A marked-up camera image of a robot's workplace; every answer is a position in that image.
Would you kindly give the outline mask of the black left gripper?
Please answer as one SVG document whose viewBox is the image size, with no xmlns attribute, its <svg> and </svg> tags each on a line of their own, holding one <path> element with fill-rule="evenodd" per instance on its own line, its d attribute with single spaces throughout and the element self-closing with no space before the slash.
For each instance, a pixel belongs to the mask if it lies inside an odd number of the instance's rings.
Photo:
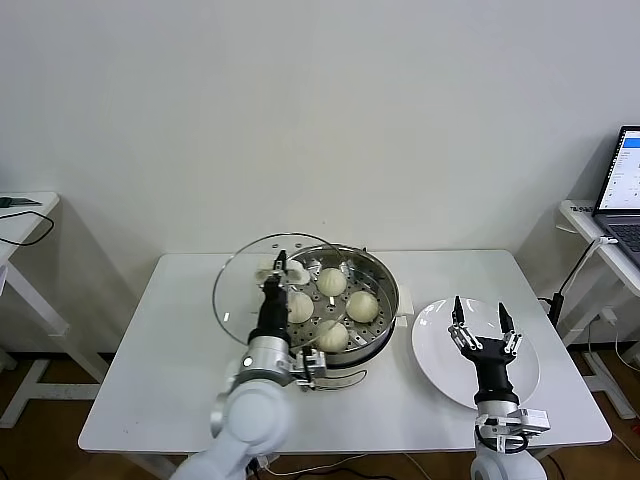
<svg viewBox="0 0 640 480">
<path fill-rule="evenodd" d="M 276 337 L 290 340 L 287 332 L 288 325 L 288 297 L 286 288 L 281 285 L 288 276 L 287 253 L 282 249 L 278 259 L 273 263 L 271 275 L 264 282 L 262 292 L 264 301 L 260 307 L 256 327 L 250 332 L 248 339 L 257 337 Z"/>
</svg>

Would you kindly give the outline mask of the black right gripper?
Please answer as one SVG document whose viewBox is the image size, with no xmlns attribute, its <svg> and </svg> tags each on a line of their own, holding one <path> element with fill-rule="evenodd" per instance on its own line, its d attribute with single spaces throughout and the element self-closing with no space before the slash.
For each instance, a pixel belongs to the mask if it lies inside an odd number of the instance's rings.
<svg viewBox="0 0 640 480">
<path fill-rule="evenodd" d="M 478 390 L 475 400 L 518 400 L 509 381 L 507 366 L 515 360 L 522 335 L 515 330 L 513 319 L 503 303 L 498 307 L 503 339 L 479 337 L 465 324 L 464 310 L 459 296 L 454 299 L 452 324 L 448 327 L 451 339 L 462 355 L 475 366 Z"/>
</svg>

